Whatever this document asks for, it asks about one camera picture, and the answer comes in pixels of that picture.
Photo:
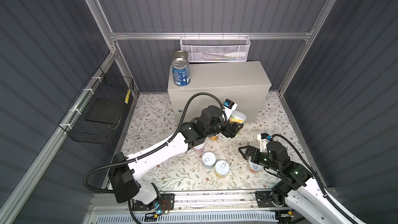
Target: white mesh basket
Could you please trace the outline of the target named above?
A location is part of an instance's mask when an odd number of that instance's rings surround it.
[[[249,36],[181,36],[180,46],[188,53],[190,62],[245,62],[250,39]]]

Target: floral tablecloth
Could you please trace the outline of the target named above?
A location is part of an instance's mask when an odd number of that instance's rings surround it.
[[[141,94],[134,111],[122,152],[135,153],[171,135],[177,127],[168,94]],[[235,138],[222,135],[217,141],[206,139],[205,151],[213,152],[217,159],[230,164],[225,178],[215,175],[214,169],[202,166],[202,155],[193,150],[168,159],[148,171],[143,180],[154,182],[160,191],[258,189],[271,188],[279,179],[261,171],[252,174],[238,147],[259,147],[257,134],[279,133],[290,139],[305,158],[286,112],[276,92],[268,92],[255,123],[245,123]],[[291,159],[300,162],[295,151],[282,139],[276,139],[287,147]]]

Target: blue tin can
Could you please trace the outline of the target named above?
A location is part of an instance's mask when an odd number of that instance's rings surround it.
[[[177,86],[183,87],[190,83],[191,76],[189,75],[189,61],[185,58],[176,58],[172,61],[172,71],[174,83]]]

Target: corrugated wall panel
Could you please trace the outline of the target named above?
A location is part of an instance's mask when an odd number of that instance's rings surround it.
[[[285,97],[329,187],[396,223],[398,0],[338,0]]]
[[[99,0],[113,32],[304,32],[325,0]]]
[[[84,0],[0,0],[0,15],[1,206],[109,49]],[[53,206],[52,214],[66,211],[62,202],[67,200],[62,198],[69,196],[68,201],[78,206],[67,211],[70,218],[84,216],[86,207],[82,205],[90,201],[91,193],[82,189],[78,191],[84,195],[72,193],[81,187],[83,176],[80,171],[77,180],[73,173],[77,174],[80,167],[89,170],[108,162],[112,155],[109,148],[77,143],[73,146],[71,142],[66,141],[60,153],[68,146],[71,152],[77,150],[91,161],[90,166],[84,167],[82,161],[67,155],[63,161],[52,162],[39,182],[47,182],[45,189],[35,188],[22,215],[30,210],[45,217],[49,205]],[[52,194],[57,198],[49,200]],[[29,205],[35,198],[40,201]],[[72,223],[68,216],[63,218],[64,223]],[[18,217],[15,223],[30,222]]]
[[[173,53],[179,40],[119,40],[120,48],[141,92],[167,91]],[[260,61],[272,87],[278,89],[301,40],[253,40],[248,61]]]

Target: white can lid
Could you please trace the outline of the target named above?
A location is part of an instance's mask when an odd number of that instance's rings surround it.
[[[216,155],[213,152],[206,152],[203,154],[202,162],[205,165],[211,166],[216,163]]]
[[[244,121],[246,120],[246,115],[244,113],[236,111],[236,110],[232,111],[231,116],[241,119],[241,120],[244,120]]]
[[[256,164],[256,163],[253,163],[252,161],[250,161],[250,157],[249,157],[249,161],[248,162],[249,162],[250,168],[252,170],[256,171],[256,172],[262,170],[263,167],[264,167],[264,166],[261,166],[260,164]]]
[[[200,144],[198,146],[195,146],[193,148],[196,149],[196,150],[199,150],[199,149],[202,149],[203,147],[205,147],[205,142],[203,142],[202,144]]]
[[[220,175],[226,175],[229,173],[229,164],[224,160],[218,161],[215,168],[216,172]]]

